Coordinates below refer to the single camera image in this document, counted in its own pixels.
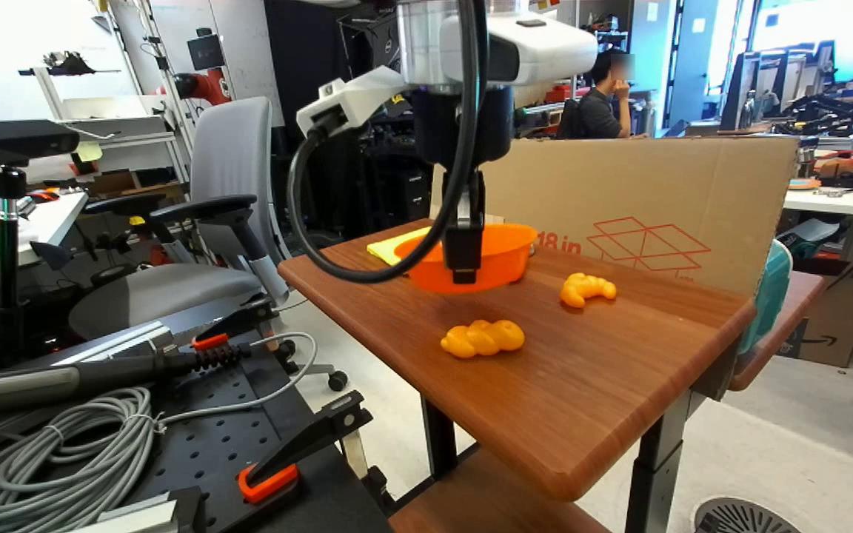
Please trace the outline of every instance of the floor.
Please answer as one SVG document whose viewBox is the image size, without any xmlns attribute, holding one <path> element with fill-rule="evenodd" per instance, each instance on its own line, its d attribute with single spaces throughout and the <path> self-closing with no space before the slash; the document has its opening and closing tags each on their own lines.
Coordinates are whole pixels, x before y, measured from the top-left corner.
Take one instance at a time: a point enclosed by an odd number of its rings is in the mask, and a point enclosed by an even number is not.
<svg viewBox="0 0 853 533">
<path fill-rule="evenodd" d="M 317 336 L 318 362 L 347 370 L 364 393 L 372 413 L 361 429 L 367 462 L 388 473 L 389 496 L 416 487 L 425 476 L 416 393 L 314 305 L 289 308 L 283 325 Z M 310 405 L 335 396 L 318 377 L 299 388 Z M 609 530 L 623 530 L 634 457 L 579 497 Z M 801 533 L 853 530 L 853 367 L 775 358 L 749 392 L 703 402 L 687 426 L 668 530 L 689 533 L 696 506 L 711 497 L 760 505 Z"/>
</svg>

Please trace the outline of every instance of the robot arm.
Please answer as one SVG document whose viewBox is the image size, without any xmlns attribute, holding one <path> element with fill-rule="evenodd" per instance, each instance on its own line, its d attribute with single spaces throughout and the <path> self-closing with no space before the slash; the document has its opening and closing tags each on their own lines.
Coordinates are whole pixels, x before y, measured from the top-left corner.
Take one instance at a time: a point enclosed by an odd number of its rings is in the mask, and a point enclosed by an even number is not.
<svg viewBox="0 0 853 533">
<path fill-rule="evenodd" d="M 308 0 L 348 9 L 361 0 Z M 520 9 L 484 17 L 477 0 L 400 0 L 400 72 L 376 69 L 348 83 L 335 81 L 318 99 L 296 114 L 304 142 L 287 179 L 287 210 L 308 259 L 327 277 L 376 285 L 403 277 L 435 244 L 443 244 L 455 285 L 469 285 L 478 269 L 484 188 L 477 173 L 512 142 L 512 83 L 563 81 L 589 72 L 594 38 L 552 17 Z M 416 148 L 425 163 L 447 168 L 443 205 L 422 244 L 388 269 L 342 269 L 308 247 L 302 229 L 302 179 L 310 154 L 342 131 L 361 127 L 389 96 L 406 93 L 415 109 Z"/>
</svg>

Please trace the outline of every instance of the cardboard box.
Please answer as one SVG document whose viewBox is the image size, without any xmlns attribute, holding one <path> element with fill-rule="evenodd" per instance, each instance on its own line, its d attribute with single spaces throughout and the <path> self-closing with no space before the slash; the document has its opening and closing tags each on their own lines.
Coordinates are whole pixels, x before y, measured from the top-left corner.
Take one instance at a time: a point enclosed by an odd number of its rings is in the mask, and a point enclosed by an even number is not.
<svg viewBox="0 0 853 533">
<path fill-rule="evenodd" d="M 136 198 L 136 197 L 163 197 L 160 207 L 163 205 L 181 205 L 181 201 L 185 201 L 185 185 L 172 182 L 172 185 L 121 189 L 121 198 Z"/>
<path fill-rule="evenodd" d="M 514 142 L 484 210 L 545 250 L 755 293 L 792 168 L 792 139 Z"/>
<path fill-rule="evenodd" d="M 837 278 L 807 312 L 798 358 L 846 367 L 853 358 L 853 278 Z"/>
</svg>

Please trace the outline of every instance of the person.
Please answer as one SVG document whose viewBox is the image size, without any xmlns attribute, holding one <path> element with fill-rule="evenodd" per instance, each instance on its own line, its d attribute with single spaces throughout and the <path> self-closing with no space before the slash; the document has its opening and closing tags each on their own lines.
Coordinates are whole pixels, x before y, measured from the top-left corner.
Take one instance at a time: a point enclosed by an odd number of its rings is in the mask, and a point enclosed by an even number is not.
<svg viewBox="0 0 853 533">
<path fill-rule="evenodd" d="M 601 51 L 589 72 L 592 90 L 566 108 L 558 139 L 615 139 L 631 136 L 631 59 L 621 51 Z"/>
</svg>

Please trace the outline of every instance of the orange snack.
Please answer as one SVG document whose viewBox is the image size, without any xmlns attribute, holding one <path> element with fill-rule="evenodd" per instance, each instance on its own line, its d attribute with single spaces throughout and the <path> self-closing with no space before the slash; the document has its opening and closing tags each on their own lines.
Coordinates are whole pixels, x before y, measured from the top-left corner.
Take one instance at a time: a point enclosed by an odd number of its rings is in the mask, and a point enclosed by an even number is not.
<svg viewBox="0 0 853 533">
<path fill-rule="evenodd" d="M 493 343 L 498 343 L 501 349 L 506 349 L 506 354 L 514 354 L 514 349 L 523 346 L 523 333 L 520 333 L 520 325 L 512 324 L 512 321 L 498 321 L 498 324 L 492 325 L 492 336 L 493 336 Z"/>
<path fill-rule="evenodd" d="M 563 285 L 558 300 L 563 300 L 566 308 L 583 308 L 583 305 L 585 305 L 585 300 L 583 300 L 583 293 L 576 291 L 575 282 L 566 282 L 566 285 Z"/>
<path fill-rule="evenodd" d="M 449 328 L 447 339 L 441 339 L 438 346 L 447 349 L 455 358 L 474 358 L 477 356 L 474 343 L 467 340 L 467 328 L 464 325 Z"/>
<path fill-rule="evenodd" d="M 455 358 L 477 358 L 477 356 L 492 358 L 501 354 L 520 349 L 523 333 L 512 321 L 498 324 L 474 321 L 469 325 L 449 328 L 438 346 Z"/>
<path fill-rule="evenodd" d="M 572 272 L 558 291 L 566 308 L 583 308 L 585 300 L 615 300 L 615 285 L 598 277 Z"/>
<path fill-rule="evenodd" d="M 498 356 L 493 336 L 487 333 L 492 325 L 467 325 L 467 340 L 474 343 L 477 356 Z"/>
</svg>

